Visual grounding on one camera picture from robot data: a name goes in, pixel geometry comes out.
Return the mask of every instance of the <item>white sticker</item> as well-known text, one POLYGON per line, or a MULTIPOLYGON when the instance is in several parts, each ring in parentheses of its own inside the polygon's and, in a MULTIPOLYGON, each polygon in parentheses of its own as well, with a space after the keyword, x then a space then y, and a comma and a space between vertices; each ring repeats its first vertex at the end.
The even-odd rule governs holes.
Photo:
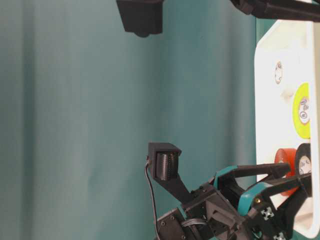
POLYGON ((299 174, 308 174, 311 173, 312 170, 312 165, 311 165, 311 161, 307 156, 303 156, 302 158, 300 158, 300 162, 299 162, 299 174))
POLYGON ((278 61, 278 63, 275 66, 275 72, 274 72, 274 80, 276 84, 281 83, 283 75, 284 75, 284 70, 282 67, 282 63, 278 61))
POLYGON ((304 125, 306 125, 310 121, 309 98, 306 96, 301 99, 299 104, 299 118, 300 122, 304 125))

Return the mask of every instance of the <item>teal backdrop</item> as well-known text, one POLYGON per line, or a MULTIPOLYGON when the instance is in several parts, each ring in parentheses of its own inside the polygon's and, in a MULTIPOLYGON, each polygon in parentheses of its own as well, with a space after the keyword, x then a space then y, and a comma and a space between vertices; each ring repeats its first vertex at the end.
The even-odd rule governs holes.
POLYGON ((167 0, 163 29, 124 32, 114 0, 0 2, 0 239, 154 239, 150 141, 190 190, 256 162, 255 19, 167 0))

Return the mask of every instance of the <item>tape roll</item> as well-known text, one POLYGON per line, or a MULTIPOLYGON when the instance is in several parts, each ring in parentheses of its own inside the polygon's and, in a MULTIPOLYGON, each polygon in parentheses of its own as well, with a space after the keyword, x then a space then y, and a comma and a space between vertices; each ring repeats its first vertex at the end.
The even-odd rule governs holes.
POLYGON ((303 143, 296 150, 294 169, 297 176, 312 172, 310 143, 303 143))
POLYGON ((293 124, 298 135, 310 138, 309 84, 303 83, 295 93, 292 107, 293 124))
MULTIPOLYGON (((274 162, 276 164, 282 164, 282 163, 289 163, 291 171, 288 172, 285 176, 290 177, 294 176, 296 174, 295 169, 295 159, 296 159, 296 152, 297 150, 295 148, 280 148, 278 151, 276 151, 274 162)), ((296 188, 282 192, 282 196, 290 196, 296 191, 296 188)))

